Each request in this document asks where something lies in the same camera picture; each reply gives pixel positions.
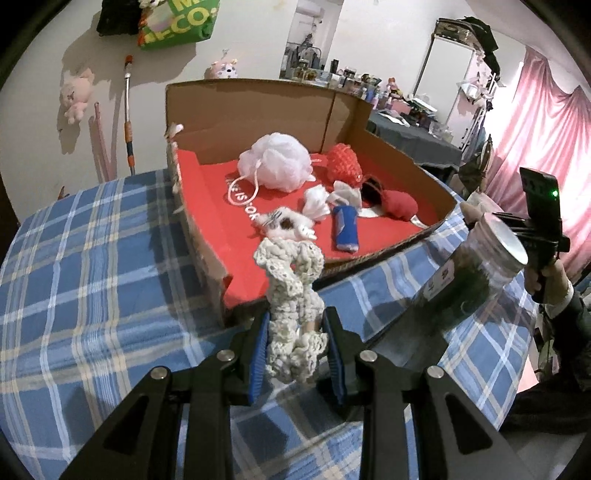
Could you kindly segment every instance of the bottle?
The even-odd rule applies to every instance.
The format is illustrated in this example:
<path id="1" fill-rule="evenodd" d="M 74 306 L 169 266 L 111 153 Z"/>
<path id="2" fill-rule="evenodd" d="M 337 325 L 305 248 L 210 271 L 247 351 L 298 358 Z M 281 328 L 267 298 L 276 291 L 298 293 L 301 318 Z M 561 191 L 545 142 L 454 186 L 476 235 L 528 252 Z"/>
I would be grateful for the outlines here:
<path id="1" fill-rule="evenodd" d="M 337 59 L 333 59 L 330 61 L 330 72 L 331 73 L 336 73 L 336 71 L 339 69 L 339 61 Z"/>
<path id="2" fill-rule="evenodd" d="M 377 95 L 374 96 L 374 98 L 371 101 L 371 104 L 374 106 L 374 110 L 378 107 L 378 103 L 381 99 L 381 93 L 378 93 Z"/>
<path id="3" fill-rule="evenodd" d="M 308 61 L 300 59 L 298 66 L 294 69 L 291 79 L 295 82 L 302 82 L 306 77 L 306 70 L 308 69 Z"/>
<path id="4" fill-rule="evenodd" d="M 386 92 L 380 93 L 379 94 L 378 106 L 377 106 L 378 110 L 382 110 L 382 109 L 384 109 L 386 107 L 386 101 L 387 101 Z"/>

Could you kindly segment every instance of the metal screw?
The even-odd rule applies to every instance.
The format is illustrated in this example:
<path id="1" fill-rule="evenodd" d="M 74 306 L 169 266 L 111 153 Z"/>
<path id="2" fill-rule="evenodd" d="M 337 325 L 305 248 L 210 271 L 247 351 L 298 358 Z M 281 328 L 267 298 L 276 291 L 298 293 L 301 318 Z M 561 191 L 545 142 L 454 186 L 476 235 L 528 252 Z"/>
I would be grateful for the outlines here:
<path id="1" fill-rule="evenodd" d="M 364 362 L 375 362 L 378 359 L 378 354 L 372 350 L 364 350 L 359 354 L 359 358 Z"/>
<path id="2" fill-rule="evenodd" d="M 220 360 L 220 362 L 231 362 L 232 360 L 234 360 L 236 354 L 231 350 L 220 350 L 216 356 L 217 359 Z"/>
<path id="3" fill-rule="evenodd" d="M 429 368 L 427 368 L 427 375 L 433 378 L 443 378 L 443 375 L 445 375 L 445 371 L 443 370 L 443 368 L 438 367 L 437 365 L 432 365 Z"/>
<path id="4" fill-rule="evenodd" d="M 150 372 L 150 376 L 154 380 L 163 380 L 168 375 L 168 371 L 164 367 L 155 367 Z"/>

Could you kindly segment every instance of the red crocheted item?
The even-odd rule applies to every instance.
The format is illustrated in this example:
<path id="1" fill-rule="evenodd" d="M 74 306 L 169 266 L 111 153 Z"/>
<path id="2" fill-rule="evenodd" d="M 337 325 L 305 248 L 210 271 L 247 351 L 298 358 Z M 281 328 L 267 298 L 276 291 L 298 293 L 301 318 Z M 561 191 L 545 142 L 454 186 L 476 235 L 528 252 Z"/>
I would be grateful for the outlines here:
<path id="1" fill-rule="evenodd" d="M 418 213 L 417 201 L 406 192 L 382 191 L 382 207 L 394 218 L 410 221 Z"/>
<path id="2" fill-rule="evenodd" d="M 338 143 L 326 154 L 328 178 L 344 181 L 354 189 L 361 187 L 363 172 L 357 161 L 357 155 L 349 145 Z"/>

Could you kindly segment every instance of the person's hand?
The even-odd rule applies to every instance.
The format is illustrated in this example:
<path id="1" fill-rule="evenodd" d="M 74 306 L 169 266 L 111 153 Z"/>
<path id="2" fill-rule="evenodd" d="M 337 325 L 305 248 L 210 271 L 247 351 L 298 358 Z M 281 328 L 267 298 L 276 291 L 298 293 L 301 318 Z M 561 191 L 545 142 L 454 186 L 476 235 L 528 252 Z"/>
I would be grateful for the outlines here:
<path id="1" fill-rule="evenodd" d="M 460 203 L 460 210 L 467 225 L 477 222 L 483 215 L 479 208 L 466 202 Z M 543 268 L 541 274 L 546 277 L 544 304 L 558 305 L 569 292 L 569 278 L 564 271 L 564 265 L 560 260 L 556 260 L 553 264 Z M 533 295 L 542 287 L 538 281 L 539 275 L 540 272 L 530 266 L 526 266 L 524 269 L 525 291 L 530 295 Z"/>
<path id="2" fill-rule="evenodd" d="M 462 211 L 462 215 L 464 216 L 464 221 L 467 225 L 471 223 L 475 223 L 481 219 L 482 211 L 478 207 L 474 205 L 470 205 L 468 202 L 461 202 L 460 203 L 460 210 Z"/>
<path id="3" fill-rule="evenodd" d="M 524 270 L 525 291 L 530 295 L 533 295 L 541 288 L 538 281 L 539 274 L 530 266 L 527 266 Z M 564 271 L 564 265 L 560 260 L 556 260 L 552 265 L 543 268 L 541 274 L 546 277 L 544 304 L 558 305 L 569 292 L 569 278 Z"/>

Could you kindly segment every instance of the stuffed animal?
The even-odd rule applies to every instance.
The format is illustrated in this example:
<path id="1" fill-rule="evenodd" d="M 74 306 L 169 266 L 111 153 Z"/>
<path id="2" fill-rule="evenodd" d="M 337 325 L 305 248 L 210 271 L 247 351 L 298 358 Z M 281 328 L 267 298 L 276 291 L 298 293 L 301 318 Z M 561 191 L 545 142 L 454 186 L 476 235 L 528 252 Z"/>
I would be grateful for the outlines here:
<path id="1" fill-rule="evenodd" d="M 237 59 L 232 61 L 214 61 L 211 66 L 205 72 L 205 78 L 208 80 L 213 79 L 236 79 L 238 78 L 238 72 L 236 72 Z"/>
<path id="2" fill-rule="evenodd" d="M 66 109 L 68 123 L 73 125 L 84 117 L 84 111 L 88 106 L 92 95 L 95 74 L 86 69 L 78 77 L 73 77 L 61 87 L 61 104 Z"/>

